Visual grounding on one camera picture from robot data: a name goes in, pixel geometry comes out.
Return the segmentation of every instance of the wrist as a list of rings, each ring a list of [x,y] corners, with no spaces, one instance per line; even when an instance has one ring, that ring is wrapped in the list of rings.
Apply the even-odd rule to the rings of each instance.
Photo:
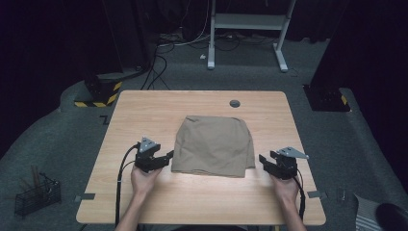
[[[279,201],[281,209],[284,211],[291,211],[291,210],[296,211],[297,210],[296,203],[292,199],[283,197],[283,198],[279,198],[278,201]]]
[[[147,193],[136,192],[133,194],[131,203],[135,205],[142,205],[147,198]]]

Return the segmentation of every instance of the dark background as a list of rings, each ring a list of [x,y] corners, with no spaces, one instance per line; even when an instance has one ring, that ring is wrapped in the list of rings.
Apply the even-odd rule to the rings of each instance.
[[[103,1],[93,2],[96,9],[103,4]],[[177,23],[163,15],[164,1],[157,2],[161,7],[155,16],[162,19],[158,28],[176,28]],[[166,2],[181,14],[187,6],[186,0]],[[202,11],[200,7],[195,8],[193,2],[191,12]],[[283,13],[287,7],[283,0],[270,0],[268,7],[264,0],[251,1],[250,6],[248,1],[234,2],[229,9],[231,13]],[[59,107],[60,96],[67,87],[84,80],[67,47],[63,1],[1,4],[0,157],[33,122]],[[218,1],[218,4],[226,9],[228,1]],[[319,68],[332,70],[327,73],[327,83],[337,80],[339,87],[352,89],[371,131],[406,191],[408,165],[403,144],[408,134],[405,122],[408,117],[407,10],[404,1],[399,0],[357,0],[348,5],[347,1],[340,0],[298,0],[287,35],[287,39],[310,38],[311,42],[331,38]],[[173,15],[175,19],[179,17],[180,14]],[[201,27],[194,27],[192,21],[193,14],[185,23],[191,25],[190,30],[199,31]],[[95,35],[106,32],[106,28],[100,26],[103,20],[84,20],[84,24],[99,25]]]

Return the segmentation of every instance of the folded cloth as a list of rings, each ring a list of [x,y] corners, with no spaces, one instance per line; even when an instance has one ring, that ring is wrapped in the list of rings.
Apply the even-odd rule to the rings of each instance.
[[[246,123],[234,117],[186,116],[174,144],[172,172],[244,177],[255,167]]]

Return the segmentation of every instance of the gray fabric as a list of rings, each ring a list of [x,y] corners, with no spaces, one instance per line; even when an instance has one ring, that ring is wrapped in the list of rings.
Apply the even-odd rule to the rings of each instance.
[[[375,210],[379,203],[364,199],[355,195],[358,199],[358,211],[356,216],[357,231],[380,231],[382,230],[375,218]]]

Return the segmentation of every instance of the human hand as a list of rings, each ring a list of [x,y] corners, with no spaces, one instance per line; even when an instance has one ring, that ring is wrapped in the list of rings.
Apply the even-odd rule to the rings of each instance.
[[[273,191],[279,200],[279,203],[295,204],[299,187],[293,179],[281,180],[273,175],[269,175],[273,182]]]
[[[131,180],[134,196],[147,196],[154,188],[154,183],[162,169],[156,169],[149,173],[142,171],[140,168],[133,166]]]

